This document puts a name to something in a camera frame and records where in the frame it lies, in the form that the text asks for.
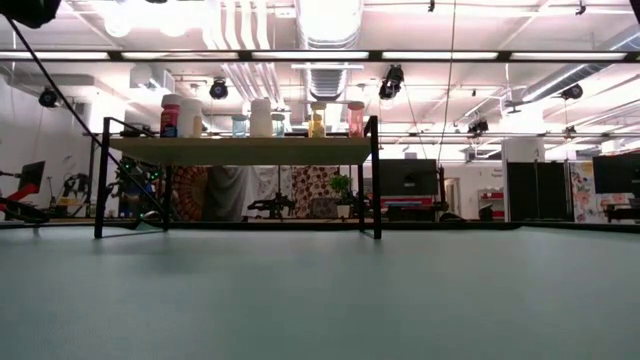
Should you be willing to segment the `large red medicine bottle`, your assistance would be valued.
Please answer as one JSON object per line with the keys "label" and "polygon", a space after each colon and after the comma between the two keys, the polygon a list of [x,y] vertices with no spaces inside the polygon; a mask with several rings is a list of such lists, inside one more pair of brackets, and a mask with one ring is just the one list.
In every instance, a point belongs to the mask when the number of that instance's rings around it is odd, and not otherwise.
{"label": "large red medicine bottle", "polygon": [[183,98],[177,94],[164,95],[161,101],[160,137],[174,138],[178,136],[177,123]]}

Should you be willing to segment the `large black wall screen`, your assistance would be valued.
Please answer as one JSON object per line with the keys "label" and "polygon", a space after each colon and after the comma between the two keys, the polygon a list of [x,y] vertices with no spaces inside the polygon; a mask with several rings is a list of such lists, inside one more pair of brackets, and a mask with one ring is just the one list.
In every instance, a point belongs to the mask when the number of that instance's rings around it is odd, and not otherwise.
{"label": "large black wall screen", "polygon": [[382,196],[432,196],[439,194],[438,168],[429,159],[383,159],[380,161]]}

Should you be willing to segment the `silver ventilation duct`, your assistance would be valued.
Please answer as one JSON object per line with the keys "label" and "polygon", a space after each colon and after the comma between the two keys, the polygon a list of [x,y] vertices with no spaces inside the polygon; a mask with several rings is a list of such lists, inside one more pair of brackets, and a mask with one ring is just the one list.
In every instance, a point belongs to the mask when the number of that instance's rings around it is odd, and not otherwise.
{"label": "silver ventilation duct", "polygon": [[[359,41],[364,0],[294,0],[299,45],[304,50],[352,50]],[[338,100],[347,70],[306,70],[309,94],[317,101]]]}

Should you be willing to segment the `black beam with light strips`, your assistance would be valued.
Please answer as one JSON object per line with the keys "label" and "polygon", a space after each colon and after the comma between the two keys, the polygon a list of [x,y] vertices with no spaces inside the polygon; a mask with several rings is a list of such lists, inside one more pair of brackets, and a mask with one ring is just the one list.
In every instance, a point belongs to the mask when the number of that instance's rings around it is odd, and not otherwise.
{"label": "black beam with light strips", "polygon": [[347,50],[0,50],[0,61],[27,62],[310,62],[310,63],[640,63],[640,51],[347,51]]}

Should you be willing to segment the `red storage rack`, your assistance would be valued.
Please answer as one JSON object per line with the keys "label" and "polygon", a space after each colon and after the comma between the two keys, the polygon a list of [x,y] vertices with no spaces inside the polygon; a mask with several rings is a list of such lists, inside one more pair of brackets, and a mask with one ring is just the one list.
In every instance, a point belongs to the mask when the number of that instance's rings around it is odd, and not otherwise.
{"label": "red storage rack", "polygon": [[505,220],[505,200],[502,188],[486,188],[478,191],[478,216],[484,222]]}

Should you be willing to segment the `small black monitor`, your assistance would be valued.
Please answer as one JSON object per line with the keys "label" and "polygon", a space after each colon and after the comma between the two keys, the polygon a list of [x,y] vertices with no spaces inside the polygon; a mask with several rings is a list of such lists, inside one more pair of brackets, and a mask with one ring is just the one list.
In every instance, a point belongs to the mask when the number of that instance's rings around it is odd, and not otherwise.
{"label": "small black monitor", "polygon": [[19,178],[19,190],[28,190],[30,194],[40,191],[46,162],[38,161],[22,167]]}

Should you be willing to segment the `red floral cloth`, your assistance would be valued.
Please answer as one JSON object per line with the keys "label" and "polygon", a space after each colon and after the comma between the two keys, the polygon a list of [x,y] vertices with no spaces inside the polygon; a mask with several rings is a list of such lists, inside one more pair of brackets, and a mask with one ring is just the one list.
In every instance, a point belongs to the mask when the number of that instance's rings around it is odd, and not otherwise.
{"label": "red floral cloth", "polygon": [[311,217],[311,202],[315,198],[337,198],[330,187],[332,177],[339,174],[337,166],[294,166],[292,169],[292,197],[296,203],[296,218]]}

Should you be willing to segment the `floral patterned panel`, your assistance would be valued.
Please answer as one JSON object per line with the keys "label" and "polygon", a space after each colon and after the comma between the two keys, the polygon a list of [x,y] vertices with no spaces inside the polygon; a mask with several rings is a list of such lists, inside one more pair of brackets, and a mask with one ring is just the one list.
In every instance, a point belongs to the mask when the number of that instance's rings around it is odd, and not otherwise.
{"label": "floral patterned panel", "polygon": [[628,205],[633,197],[631,193],[597,194],[591,162],[570,163],[570,180],[576,223],[607,223],[607,206]]}

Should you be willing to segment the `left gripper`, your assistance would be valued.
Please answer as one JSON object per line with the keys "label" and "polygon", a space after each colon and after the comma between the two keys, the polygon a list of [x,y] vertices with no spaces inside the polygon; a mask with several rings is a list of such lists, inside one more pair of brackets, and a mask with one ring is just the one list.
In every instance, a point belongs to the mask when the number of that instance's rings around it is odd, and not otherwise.
{"label": "left gripper", "polygon": [[31,29],[56,17],[61,0],[0,0],[0,15]]}

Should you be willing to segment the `black partition panel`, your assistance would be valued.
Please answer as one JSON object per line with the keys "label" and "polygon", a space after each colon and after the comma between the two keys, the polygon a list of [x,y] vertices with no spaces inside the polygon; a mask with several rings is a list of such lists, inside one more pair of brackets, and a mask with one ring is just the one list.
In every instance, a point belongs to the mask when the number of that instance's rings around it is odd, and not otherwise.
{"label": "black partition panel", "polygon": [[510,162],[507,164],[506,188],[512,222],[568,219],[563,163]]}

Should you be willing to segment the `wooden shelf black frame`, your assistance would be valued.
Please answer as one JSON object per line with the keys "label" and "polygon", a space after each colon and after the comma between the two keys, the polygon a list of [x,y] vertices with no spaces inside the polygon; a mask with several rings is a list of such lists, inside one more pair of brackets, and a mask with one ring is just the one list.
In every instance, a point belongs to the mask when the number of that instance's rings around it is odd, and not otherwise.
{"label": "wooden shelf black frame", "polygon": [[350,137],[246,137],[246,138],[157,138],[146,132],[142,138],[111,138],[113,117],[103,119],[103,131],[94,142],[100,149],[94,237],[103,237],[107,200],[107,168],[115,159],[112,148],[139,160],[164,168],[163,202],[155,203],[161,215],[161,229],[171,228],[173,168],[175,166],[254,165],[356,165],[358,167],[358,230],[366,231],[364,215],[364,162],[371,161],[373,233],[382,238],[380,195],[379,118],[369,117],[362,138]]}

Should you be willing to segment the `green table mat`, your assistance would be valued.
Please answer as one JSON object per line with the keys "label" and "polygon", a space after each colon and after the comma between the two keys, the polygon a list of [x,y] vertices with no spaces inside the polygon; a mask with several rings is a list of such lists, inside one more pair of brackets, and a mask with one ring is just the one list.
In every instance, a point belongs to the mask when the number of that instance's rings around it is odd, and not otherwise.
{"label": "green table mat", "polygon": [[0,231],[0,360],[640,360],[640,234]]}

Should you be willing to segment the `grey draped cloth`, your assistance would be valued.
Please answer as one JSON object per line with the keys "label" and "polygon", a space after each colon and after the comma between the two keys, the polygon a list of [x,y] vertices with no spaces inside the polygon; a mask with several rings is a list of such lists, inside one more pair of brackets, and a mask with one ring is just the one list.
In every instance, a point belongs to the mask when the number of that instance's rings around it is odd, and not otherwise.
{"label": "grey draped cloth", "polygon": [[212,166],[202,207],[202,220],[243,222],[269,216],[268,210],[250,210],[258,200],[271,200],[277,190],[277,166]]}

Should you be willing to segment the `small green potted plant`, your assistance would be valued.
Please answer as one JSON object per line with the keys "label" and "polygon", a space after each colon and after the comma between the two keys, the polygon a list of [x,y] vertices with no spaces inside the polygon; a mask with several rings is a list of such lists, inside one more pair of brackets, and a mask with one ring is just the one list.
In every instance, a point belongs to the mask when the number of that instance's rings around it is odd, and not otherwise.
{"label": "small green potted plant", "polygon": [[330,179],[331,189],[339,195],[336,203],[337,216],[341,220],[350,217],[352,206],[351,178],[347,175],[336,175]]}

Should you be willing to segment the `white plastic bottle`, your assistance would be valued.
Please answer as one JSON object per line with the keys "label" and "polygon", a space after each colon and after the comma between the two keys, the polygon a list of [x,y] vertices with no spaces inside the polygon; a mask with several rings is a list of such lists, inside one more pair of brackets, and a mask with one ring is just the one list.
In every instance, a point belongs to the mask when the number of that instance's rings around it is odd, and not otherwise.
{"label": "white plastic bottle", "polygon": [[269,99],[255,99],[251,102],[249,128],[251,137],[267,138],[273,135],[271,102]]}
{"label": "white plastic bottle", "polygon": [[200,138],[202,133],[202,103],[198,99],[183,98],[177,121],[180,138]]}

